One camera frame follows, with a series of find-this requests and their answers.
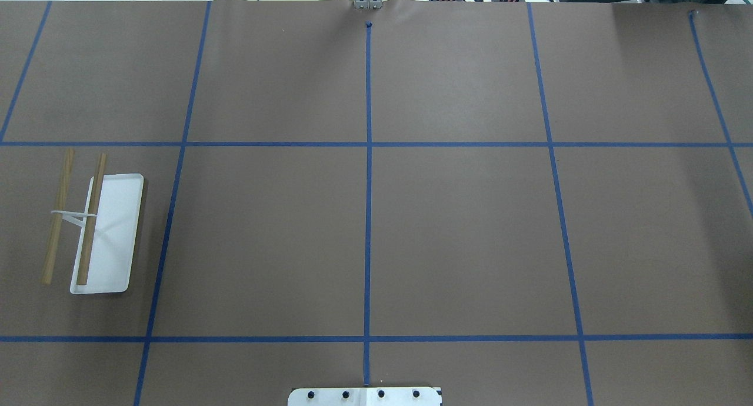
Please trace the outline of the white towel rack with wooden bars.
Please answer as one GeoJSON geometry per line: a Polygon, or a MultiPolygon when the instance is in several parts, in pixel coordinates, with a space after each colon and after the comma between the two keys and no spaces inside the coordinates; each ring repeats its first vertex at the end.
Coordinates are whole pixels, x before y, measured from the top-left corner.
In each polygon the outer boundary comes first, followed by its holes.
{"type": "Polygon", "coordinates": [[[71,294],[120,294],[129,288],[139,236],[145,178],[140,173],[106,174],[107,154],[100,154],[83,211],[65,211],[75,149],[67,148],[51,210],[41,283],[51,284],[64,222],[79,228],[69,286],[71,294]]]}

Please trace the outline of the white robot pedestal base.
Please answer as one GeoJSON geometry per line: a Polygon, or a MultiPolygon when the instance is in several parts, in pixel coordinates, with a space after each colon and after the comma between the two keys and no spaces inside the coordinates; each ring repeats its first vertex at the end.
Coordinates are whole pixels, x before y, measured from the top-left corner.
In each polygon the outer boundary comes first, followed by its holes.
{"type": "Polygon", "coordinates": [[[442,405],[434,387],[332,387],[292,390],[288,405],[442,405]]]}

